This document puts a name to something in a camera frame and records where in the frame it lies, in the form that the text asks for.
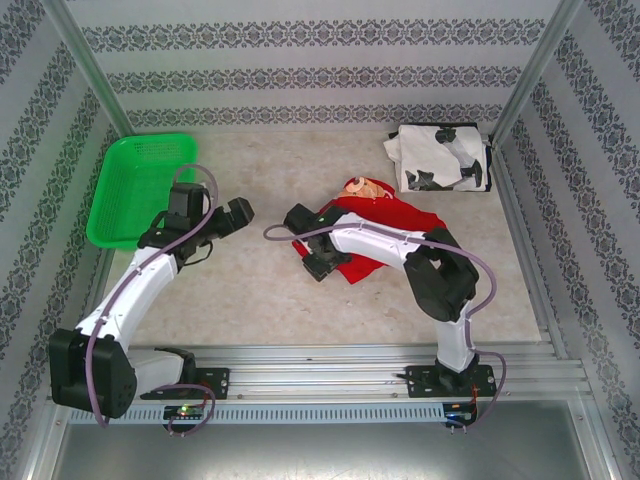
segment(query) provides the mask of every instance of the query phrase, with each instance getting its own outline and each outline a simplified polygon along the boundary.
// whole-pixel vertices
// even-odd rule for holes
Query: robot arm
[[[236,198],[229,212],[217,208],[205,227],[185,243],[159,255],[141,269],[140,265],[158,250],[193,229],[203,218],[203,199],[208,196],[198,184],[177,183],[169,197],[169,209],[156,217],[138,242],[138,250],[120,281],[102,303],[74,330],[58,329],[49,341],[51,388],[54,402],[92,411],[84,372],[88,340],[98,320],[100,329],[93,349],[94,385],[100,411],[111,418],[122,416],[133,399],[163,385],[194,383],[193,354],[176,349],[129,354],[129,345],[140,321],[153,301],[203,245],[225,237],[253,219],[249,202]],[[107,302],[133,271],[138,274],[118,294],[108,316]]]
[[[303,263],[317,281],[341,263],[349,262],[350,254],[363,255],[404,271],[418,306],[436,321],[438,362],[453,374],[464,372],[474,362],[476,355],[465,338],[465,322],[469,301],[476,294],[477,270],[461,255],[408,241],[425,239],[459,247],[448,230],[404,231],[370,222],[340,207],[332,206],[315,214],[300,204],[289,211],[284,224],[296,235],[337,227],[307,240],[311,252],[303,258]],[[358,227],[342,228],[345,225]],[[376,229],[394,233],[403,240],[378,233]]]

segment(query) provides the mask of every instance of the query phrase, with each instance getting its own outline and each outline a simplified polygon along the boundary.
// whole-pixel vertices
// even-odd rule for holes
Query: wall
[[[77,322],[99,251],[85,225],[109,119],[42,5],[0,2],[0,479],[24,458],[46,345]]]
[[[570,354],[640,477],[640,2],[584,2],[502,145]]]
[[[138,132],[498,119],[558,0],[71,1]]]

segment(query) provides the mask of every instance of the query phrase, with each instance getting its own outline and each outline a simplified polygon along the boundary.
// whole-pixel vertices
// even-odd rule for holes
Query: red cloth
[[[384,182],[373,180],[389,194],[389,198],[360,198],[360,197],[339,197],[331,200],[321,211],[326,210],[331,205],[337,205],[350,212],[357,213],[362,218],[387,225],[401,230],[413,230],[429,233],[436,227],[446,228],[445,223],[438,218],[435,213],[422,212],[408,203],[395,197],[395,190]],[[309,250],[301,242],[293,242],[293,247],[302,256],[306,256]],[[383,263],[372,260],[362,255],[352,254],[353,260],[349,263],[339,265],[337,268],[344,275],[344,278],[351,284],[366,278],[374,270],[384,266]]]

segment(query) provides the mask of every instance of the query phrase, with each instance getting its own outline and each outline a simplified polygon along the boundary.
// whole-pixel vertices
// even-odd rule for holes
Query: green plastic basket
[[[155,216],[166,210],[173,176],[195,163],[198,145],[173,133],[126,137],[109,147],[87,223],[87,237],[101,248],[135,250]],[[180,175],[192,182],[193,169]]]

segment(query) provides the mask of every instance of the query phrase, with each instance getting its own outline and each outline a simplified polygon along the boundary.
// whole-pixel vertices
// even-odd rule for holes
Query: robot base
[[[456,373],[436,361],[435,365],[410,365],[405,368],[409,398],[493,397],[496,380],[490,365],[479,365],[476,356],[469,367]]]
[[[216,400],[226,400],[229,392],[229,369],[228,368],[196,368],[195,377],[190,383],[206,385],[209,387]],[[204,392],[195,389],[184,390],[155,390],[153,392],[140,395],[142,400],[203,400]]]

